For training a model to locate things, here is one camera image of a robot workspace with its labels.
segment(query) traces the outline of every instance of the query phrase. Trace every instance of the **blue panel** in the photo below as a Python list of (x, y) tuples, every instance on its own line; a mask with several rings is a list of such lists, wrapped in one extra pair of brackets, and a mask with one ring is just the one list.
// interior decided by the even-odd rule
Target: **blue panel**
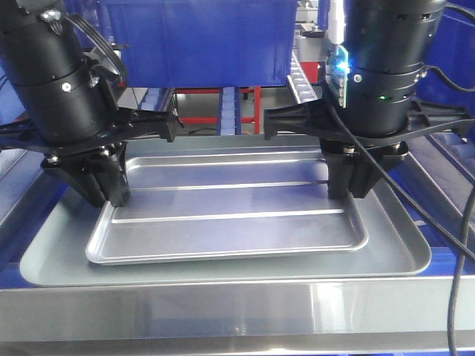
[[(3, 77), (3, 75), (4, 71), (0, 67), (0, 78)], [(12, 122), (23, 112), (24, 108), (20, 99), (18, 99), (10, 82), (6, 81), (0, 90), (0, 125)]]
[(296, 0), (104, 0), (130, 86), (284, 85)]
[(432, 247), (430, 250), (430, 265), (419, 276), (452, 276), (456, 264), (452, 250), (448, 247)]
[[(474, 7), (473, 0), (453, 1)], [(475, 86), (475, 26), (451, 10), (446, 10), (426, 61), (437, 65), (457, 84)], [(418, 95), (427, 101), (461, 105), (475, 114), (475, 93), (448, 88), (433, 73), (421, 81)], [(472, 130), (471, 138), (475, 139)]]
[(11, 288), (35, 288), (22, 277), (18, 263), (10, 263), (0, 271), (0, 289)]

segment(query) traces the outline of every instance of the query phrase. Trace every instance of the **red metal frame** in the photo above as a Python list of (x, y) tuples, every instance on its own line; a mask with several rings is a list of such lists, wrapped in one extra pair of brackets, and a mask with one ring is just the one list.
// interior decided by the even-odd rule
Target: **red metal frame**
[(315, 84), (318, 82), (318, 71), (320, 70), (318, 62), (300, 62), (300, 66), (310, 83)]
[[(242, 88), (241, 93), (254, 93), (254, 116), (241, 117), (243, 124), (254, 124), (254, 133), (261, 131), (261, 87)], [(178, 94), (219, 94), (220, 89), (200, 88), (200, 89), (177, 89)], [(184, 124), (217, 124), (216, 116), (193, 116), (180, 117)]]

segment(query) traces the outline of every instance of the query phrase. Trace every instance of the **metal tray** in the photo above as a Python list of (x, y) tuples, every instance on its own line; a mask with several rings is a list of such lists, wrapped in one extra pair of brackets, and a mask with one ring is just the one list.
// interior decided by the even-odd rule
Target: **metal tray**
[[(146, 152), (147, 147), (147, 142), (138, 142), (131, 148)], [(100, 210), (68, 191), (23, 256), (20, 269), (36, 285), (96, 286), (403, 276), (418, 274), (428, 266), (427, 242), (384, 183), (354, 202), (369, 240), (350, 254), (101, 266), (90, 263), (84, 253)]]
[(327, 199), (316, 149), (140, 157), (127, 169), (130, 200), (103, 208), (91, 262), (348, 252), (367, 242), (353, 198)]

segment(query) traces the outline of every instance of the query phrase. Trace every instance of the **black cable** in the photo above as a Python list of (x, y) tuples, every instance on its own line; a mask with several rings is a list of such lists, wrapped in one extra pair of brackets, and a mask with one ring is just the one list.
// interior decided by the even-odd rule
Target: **black cable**
[(335, 111), (335, 108), (330, 107), (332, 112), (333, 119), (338, 124), (340, 129), (342, 129), (345, 134), (350, 138), (352, 143), (358, 148), (358, 150), (365, 156), (367, 161), (376, 168), (379, 173), (382, 175), (382, 178), (389, 184), (389, 186), (397, 191), (405, 200), (414, 208), (414, 210), (421, 215), (428, 223), (430, 223), (435, 229), (437, 229), (440, 234), (445, 237), (448, 241), (453, 243), (455, 247), (461, 251), (466, 257), (475, 262), (475, 253), (473, 253), (466, 245), (462, 244), (454, 235), (452, 235), (444, 226), (440, 225), (428, 212), (426, 212), (409, 194), (407, 194), (404, 189), (402, 189), (396, 181), (380, 166), (379, 163), (374, 159), (373, 156), (367, 151), (367, 149), (362, 145), (361, 142), (352, 134), (349, 128), (341, 121), (338, 114)]
[(445, 8), (458, 12), (460, 15), (465, 16), (475, 24), (475, 13), (472, 13), (468, 8), (457, 4), (452, 4), (451, 2), (448, 2), (447, 5), (445, 5)]
[(7, 82), (8, 82), (8, 78), (7, 78), (7, 75), (6, 75), (6, 74), (0, 77), (0, 82), (1, 82), (2, 80), (3, 80), (3, 82), (0, 83), (0, 90), (2, 90), (3, 87), (4, 87), (4, 86), (7, 84)]
[(171, 106), (178, 110), (178, 93), (176, 90), (173, 90)]
[(432, 70), (448, 87), (450, 87), (454, 90), (461, 91), (463, 93), (473, 93), (473, 92), (475, 92), (475, 87), (473, 87), (473, 88), (461, 87), (460, 85), (455, 83), (452, 79), (450, 79), (447, 76), (447, 74), (445, 74), (443, 72), (442, 69), (440, 69), (439, 67), (437, 67), (435, 65), (425, 65), (424, 70), (425, 71)]
[(128, 72), (122, 60), (114, 52), (112, 46), (97, 32), (97, 30), (85, 21), (81, 16), (76, 13), (69, 15), (66, 18), (71, 24), (79, 28), (97, 47), (97, 49), (108, 59), (108, 61), (114, 66), (114, 69), (118, 74), (111, 72), (109, 69), (101, 66), (94, 65), (92, 69), (96, 73), (112, 82), (123, 82), (127, 78)]
[[(470, 221), (472, 213), (474, 212), (475, 207), (475, 185), (470, 192), (470, 196), (467, 199), (465, 204), (465, 209), (462, 216), (462, 224), (460, 226), (460, 240), (464, 245), (468, 243), (468, 233), (470, 231)], [(460, 289), (460, 278), (463, 273), (463, 268), (465, 264), (465, 255), (462, 253), (457, 254), (457, 262), (455, 267), (455, 272), (453, 273), (452, 279), (452, 288), (451, 288), (451, 297), (448, 303), (448, 315), (447, 315), (447, 339), (448, 339), (448, 348), (452, 356), (458, 356), (458, 351), (455, 342), (455, 311), (457, 304), (457, 297), (459, 295)]]
[[(447, 3), (445, 8), (458, 12), (459, 14), (465, 16), (467, 19), (471, 20), (475, 24), (475, 13), (472, 13), (469, 9), (467, 9), (465, 7), (462, 7), (462, 6), (459, 6), (459, 5), (456, 5), (456, 4), (451, 4), (450, 2)], [(439, 68), (435, 65), (425, 65), (424, 70), (426, 72), (428, 70), (432, 70), (448, 87), (450, 87), (454, 90), (461, 91), (463, 93), (473, 93), (473, 92), (475, 92), (475, 87), (464, 88), (464, 87), (458, 85), (452, 79), (450, 79), (444, 73), (444, 71), (441, 68)]]

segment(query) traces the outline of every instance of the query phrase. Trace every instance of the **blue led light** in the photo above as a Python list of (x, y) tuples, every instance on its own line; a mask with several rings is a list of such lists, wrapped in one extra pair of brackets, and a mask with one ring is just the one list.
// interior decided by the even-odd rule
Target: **blue led light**
[(345, 73), (350, 72), (350, 68), (348, 67), (348, 64), (346, 62), (340, 62), (336, 65), (336, 67)]

